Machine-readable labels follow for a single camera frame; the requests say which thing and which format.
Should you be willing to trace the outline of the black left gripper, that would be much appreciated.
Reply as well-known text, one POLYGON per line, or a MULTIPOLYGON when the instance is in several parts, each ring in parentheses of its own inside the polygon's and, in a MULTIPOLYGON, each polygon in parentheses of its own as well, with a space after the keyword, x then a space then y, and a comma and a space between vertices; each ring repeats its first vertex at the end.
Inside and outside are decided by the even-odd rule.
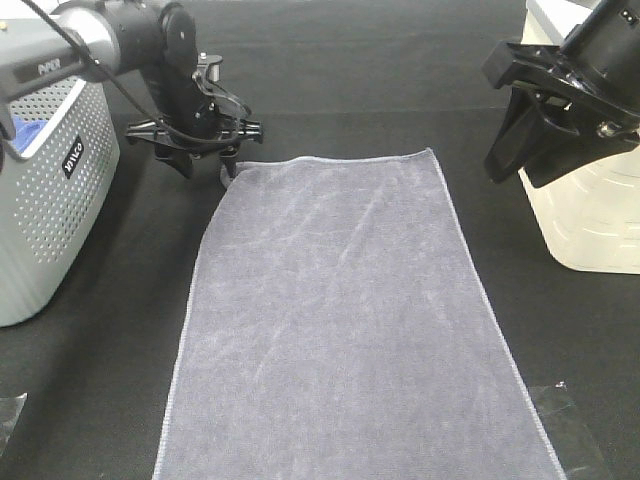
POLYGON ((250 119, 251 110, 239 97, 219 84, 220 55, 202 52, 191 71, 164 64, 141 70, 158 110, 148 119, 127 127, 125 138, 153 144, 155 158, 191 179, 191 155, 220 152, 220 181, 228 188, 236 177, 237 157, 243 141, 263 142, 263 127, 250 119))

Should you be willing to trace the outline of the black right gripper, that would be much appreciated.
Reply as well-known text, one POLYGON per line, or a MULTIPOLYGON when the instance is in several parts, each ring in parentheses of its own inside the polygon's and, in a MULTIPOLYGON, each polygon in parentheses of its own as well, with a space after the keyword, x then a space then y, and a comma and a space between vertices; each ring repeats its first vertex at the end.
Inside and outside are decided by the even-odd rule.
POLYGON ((484 166, 540 188, 639 146, 639 4, 602 1, 559 45, 503 41, 482 67, 510 102, 484 166))

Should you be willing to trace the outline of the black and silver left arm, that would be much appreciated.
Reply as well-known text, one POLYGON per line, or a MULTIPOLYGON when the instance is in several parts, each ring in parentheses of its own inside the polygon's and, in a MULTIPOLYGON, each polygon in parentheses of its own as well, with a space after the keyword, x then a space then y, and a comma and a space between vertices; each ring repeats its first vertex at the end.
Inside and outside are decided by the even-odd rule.
POLYGON ((158 161, 182 176, 195 156, 216 153, 229 174, 245 141, 261 143, 250 108, 218 83, 221 57, 197 48, 196 25, 178 1, 69 1, 32 28, 1 35, 1 153, 18 155, 9 105, 77 76, 110 81, 145 115, 128 126, 131 143, 153 145, 158 161))

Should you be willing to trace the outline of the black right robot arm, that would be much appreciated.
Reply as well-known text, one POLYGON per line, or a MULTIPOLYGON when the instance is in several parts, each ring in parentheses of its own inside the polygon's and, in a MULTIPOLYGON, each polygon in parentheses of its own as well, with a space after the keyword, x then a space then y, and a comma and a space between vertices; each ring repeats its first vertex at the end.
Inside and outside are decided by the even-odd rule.
POLYGON ((639 4, 602 1, 561 45, 500 42, 482 71, 510 101, 485 161, 540 188, 639 145, 639 4))

